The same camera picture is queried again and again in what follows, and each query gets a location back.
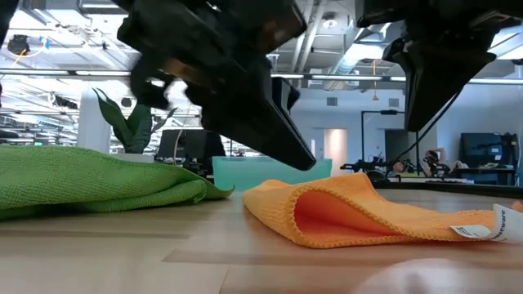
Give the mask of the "black desktop monitor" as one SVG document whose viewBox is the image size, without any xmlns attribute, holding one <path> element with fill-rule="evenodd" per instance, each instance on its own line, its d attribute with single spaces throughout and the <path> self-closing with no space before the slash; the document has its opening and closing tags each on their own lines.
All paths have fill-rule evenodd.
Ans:
<svg viewBox="0 0 523 294">
<path fill-rule="evenodd" d="M 164 130 L 158 158 L 202 158 L 207 132 L 205 130 Z"/>
</svg>

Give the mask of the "green microfiber towel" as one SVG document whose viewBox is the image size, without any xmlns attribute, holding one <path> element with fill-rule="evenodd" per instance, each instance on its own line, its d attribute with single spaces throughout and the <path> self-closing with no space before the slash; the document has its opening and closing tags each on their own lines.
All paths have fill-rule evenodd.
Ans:
<svg viewBox="0 0 523 294">
<path fill-rule="evenodd" d="M 0 221 L 196 204 L 231 193 L 173 165 L 78 147 L 0 145 Z"/>
</svg>

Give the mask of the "orange microfiber towel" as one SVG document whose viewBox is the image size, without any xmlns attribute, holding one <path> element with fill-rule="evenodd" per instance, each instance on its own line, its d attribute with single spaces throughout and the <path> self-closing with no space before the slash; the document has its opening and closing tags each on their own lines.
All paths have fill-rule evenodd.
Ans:
<svg viewBox="0 0 523 294">
<path fill-rule="evenodd" d="M 267 180 L 243 195 L 261 223 L 290 241 L 335 248 L 425 241 L 523 245 L 523 206 L 437 212 L 383 198 L 362 173 L 290 185 Z"/>
</svg>

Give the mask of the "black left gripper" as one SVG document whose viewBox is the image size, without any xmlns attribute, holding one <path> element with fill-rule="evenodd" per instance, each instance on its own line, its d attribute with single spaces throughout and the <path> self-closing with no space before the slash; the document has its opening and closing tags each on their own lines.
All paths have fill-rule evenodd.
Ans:
<svg viewBox="0 0 523 294">
<path fill-rule="evenodd" d="M 291 118 L 300 92 L 266 70 L 267 54 L 307 24 L 295 0 L 116 0 L 117 38 L 140 52 L 129 79 L 141 105 L 168 109 L 175 78 L 201 108 L 201 125 L 300 171 L 315 156 Z"/>
</svg>

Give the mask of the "dark wall screen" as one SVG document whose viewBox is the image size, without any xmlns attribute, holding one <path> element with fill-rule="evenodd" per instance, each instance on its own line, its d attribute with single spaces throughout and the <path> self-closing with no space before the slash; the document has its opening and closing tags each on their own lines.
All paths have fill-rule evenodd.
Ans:
<svg viewBox="0 0 523 294">
<path fill-rule="evenodd" d="M 497 132 L 462 133 L 458 159 L 472 168 L 478 168 L 487 163 L 515 167 L 519 159 L 517 136 Z"/>
</svg>

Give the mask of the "overhead light bar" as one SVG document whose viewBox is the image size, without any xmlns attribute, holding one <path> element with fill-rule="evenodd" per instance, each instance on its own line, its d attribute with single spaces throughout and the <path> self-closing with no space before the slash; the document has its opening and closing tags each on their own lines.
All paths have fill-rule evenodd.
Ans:
<svg viewBox="0 0 523 294">
<path fill-rule="evenodd" d="M 7 69 L 0 68 L 0 75 L 25 75 L 25 76 L 80 76 L 80 77 L 115 77 L 126 78 L 129 71 L 118 70 L 60 70 L 60 69 Z M 308 79 L 320 81 L 372 81 L 372 82 L 405 82 L 406 77 L 401 76 L 374 76 L 374 75 L 334 75 L 334 74 L 299 74 L 299 73 L 273 73 L 272 78 Z M 472 78 L 469 84 L 477 85 L 514 85 L 523 86 L 523 78 Z"/>
</svg>

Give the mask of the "teal plastic basket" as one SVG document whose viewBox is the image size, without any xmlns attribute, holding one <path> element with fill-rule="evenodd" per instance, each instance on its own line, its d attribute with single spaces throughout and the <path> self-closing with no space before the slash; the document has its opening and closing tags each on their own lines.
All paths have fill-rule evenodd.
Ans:
<svg viewBox="0 0 523 294">
<path fill-rule="evenodd" d="M 218 189 L 245 191 L 266 180 L 300 184 L 331 176 L 331 159 L 319 159 L 308 171 L 300 171 L 268 157 L 213 157 L 213 179 Z"/>
</svg>

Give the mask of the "snake plant in white pot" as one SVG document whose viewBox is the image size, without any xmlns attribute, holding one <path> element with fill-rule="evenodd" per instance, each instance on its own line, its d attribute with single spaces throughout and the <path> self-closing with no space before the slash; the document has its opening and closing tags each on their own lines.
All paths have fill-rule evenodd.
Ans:
<svg viewBox="0 0 523 294">
<path fill-rule="evenodd" d="M 123 146 L 124 153 L 114 156 L 134 163 L 153 163 L 154 156 L 143 152 L 149 145 L 152 134 L 164 126 L 177 108 L 171 109 L 165 119 L 153 125 L 150 107 L 136 104 L 131 114 L 125 118 L 119 106 L 100 88 L 93 88 L 93 91 L 104 120 L 112 127 L 115 137 Z"/>
</svg>

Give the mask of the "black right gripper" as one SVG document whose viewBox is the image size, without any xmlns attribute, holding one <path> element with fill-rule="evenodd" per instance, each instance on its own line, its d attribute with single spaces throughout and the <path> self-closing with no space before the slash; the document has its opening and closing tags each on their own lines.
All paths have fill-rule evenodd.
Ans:
<svg viewBox="0 0 523 294">
<path fill-rule="evenodd" d="M 495 34 L 523 21 L 523 0 L 355 0 L 357 26 L 402 21 L 383 59 L 405 72 L 405 128 L 421 130 L 496 55 Z"/>
</svg>

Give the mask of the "white pillar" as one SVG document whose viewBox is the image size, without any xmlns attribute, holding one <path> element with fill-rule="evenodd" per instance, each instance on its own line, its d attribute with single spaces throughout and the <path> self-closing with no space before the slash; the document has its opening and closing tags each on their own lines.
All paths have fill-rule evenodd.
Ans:
<svg viewBox="0 0 523 294">
<path fill-rule="evenodd" d="M 102 116 L 96 93 L 86 87 L 79 106 L 77 146 L 108 154 L 110 136 L 111 128 Z"/>
</svg>

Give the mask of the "black aluminium table frame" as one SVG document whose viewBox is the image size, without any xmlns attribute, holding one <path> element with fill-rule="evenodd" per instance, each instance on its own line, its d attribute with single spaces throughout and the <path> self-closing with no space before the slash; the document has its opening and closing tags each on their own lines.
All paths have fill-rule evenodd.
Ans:
<svg viewBox="0 0 523 294">
<path fill-rule="evenodd" d="M 374 182 L 375 189 L 417 189 L 447 192 L 454 194 L 473 194 L 496 198 L 523 200 L 523 188 L 502 185 L 476 185 L 447 182 Z"/>
</svg>

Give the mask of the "person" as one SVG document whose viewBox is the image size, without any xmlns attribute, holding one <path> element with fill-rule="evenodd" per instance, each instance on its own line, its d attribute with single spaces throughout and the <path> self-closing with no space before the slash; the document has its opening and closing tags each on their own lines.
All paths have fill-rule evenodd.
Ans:
<svg viewBox="0 0 523 294">
<path fill-rule="evenodd" d="M 451 168 L 446 164 L 444 148 L 429 149 L 421 162 L 422 171 L 427 177 L 450 174 Z"/>
</svg>

